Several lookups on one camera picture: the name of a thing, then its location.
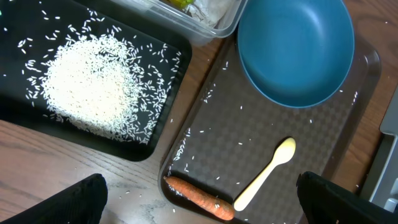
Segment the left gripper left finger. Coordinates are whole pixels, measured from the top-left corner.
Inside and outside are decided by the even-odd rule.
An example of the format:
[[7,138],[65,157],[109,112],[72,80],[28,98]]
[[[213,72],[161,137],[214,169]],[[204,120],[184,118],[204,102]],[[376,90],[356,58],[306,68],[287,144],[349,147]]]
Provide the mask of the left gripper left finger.
[[93,174],[3,224],[98,224],[108,199],[101,174]]

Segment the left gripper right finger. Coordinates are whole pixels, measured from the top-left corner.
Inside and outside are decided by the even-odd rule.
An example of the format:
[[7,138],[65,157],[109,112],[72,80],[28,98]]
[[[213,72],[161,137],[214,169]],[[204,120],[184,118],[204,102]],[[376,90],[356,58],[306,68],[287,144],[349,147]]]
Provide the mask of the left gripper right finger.
[[389,212],[313,173],[296,181],[297,195],[308,224],[397,224],[397,212]]

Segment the yellow green snack wrapper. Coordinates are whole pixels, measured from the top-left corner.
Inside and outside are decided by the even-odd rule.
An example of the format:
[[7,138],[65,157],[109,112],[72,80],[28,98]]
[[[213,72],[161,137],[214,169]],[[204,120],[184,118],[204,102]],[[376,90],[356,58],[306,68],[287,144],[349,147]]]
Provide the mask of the yellow green snack wrapper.
[[195,2],[195,0],[169,0],[171,4],[179,9],[185,9],[188,5]]

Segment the dark blue plate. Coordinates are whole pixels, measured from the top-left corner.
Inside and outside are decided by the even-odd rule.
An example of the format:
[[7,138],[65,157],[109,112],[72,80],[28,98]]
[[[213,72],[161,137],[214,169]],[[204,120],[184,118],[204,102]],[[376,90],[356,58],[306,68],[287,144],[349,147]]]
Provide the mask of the dark blue plate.
[[342,0],[251,0],[238,26],[246,76],[266,98],[289,108],[329,99],[349,74],[354,50]]

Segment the white tissue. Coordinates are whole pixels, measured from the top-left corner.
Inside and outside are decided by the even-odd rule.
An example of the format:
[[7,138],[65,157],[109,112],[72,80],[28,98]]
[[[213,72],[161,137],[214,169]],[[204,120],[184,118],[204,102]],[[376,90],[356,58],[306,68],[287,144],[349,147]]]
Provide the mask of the white tissue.
[[195,0],[183,10],[197,22],[214,27],[235,2],[235,0]]

